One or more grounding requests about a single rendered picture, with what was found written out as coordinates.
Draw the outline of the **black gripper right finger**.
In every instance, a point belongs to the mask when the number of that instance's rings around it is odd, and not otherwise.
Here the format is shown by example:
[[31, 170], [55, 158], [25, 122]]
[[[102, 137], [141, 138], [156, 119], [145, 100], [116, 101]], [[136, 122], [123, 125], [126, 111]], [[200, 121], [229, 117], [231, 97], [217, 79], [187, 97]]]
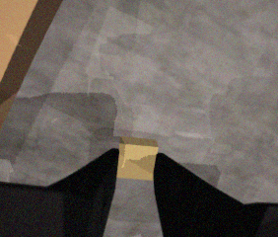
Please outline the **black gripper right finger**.
[[153, 176], [163, 237], [278, 237], [278, 202], [243, 204], [164, 153]]

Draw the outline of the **tan block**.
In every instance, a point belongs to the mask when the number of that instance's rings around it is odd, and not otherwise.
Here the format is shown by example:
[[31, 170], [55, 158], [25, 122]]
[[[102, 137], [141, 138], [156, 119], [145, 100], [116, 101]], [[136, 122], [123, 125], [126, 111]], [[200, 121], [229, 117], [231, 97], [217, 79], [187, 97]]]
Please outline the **tan block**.
[[116, 178], [153, 180], [158, 148], [156, 139], [120, 136]]

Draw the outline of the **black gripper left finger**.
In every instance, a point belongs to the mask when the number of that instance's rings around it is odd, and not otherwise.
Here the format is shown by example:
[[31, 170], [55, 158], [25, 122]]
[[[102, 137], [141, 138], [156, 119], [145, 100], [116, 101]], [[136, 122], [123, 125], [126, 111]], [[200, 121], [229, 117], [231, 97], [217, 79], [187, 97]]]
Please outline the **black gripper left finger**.
[[103, 237], [119, 150], [47, 187], [0, 182], [0, 237]]

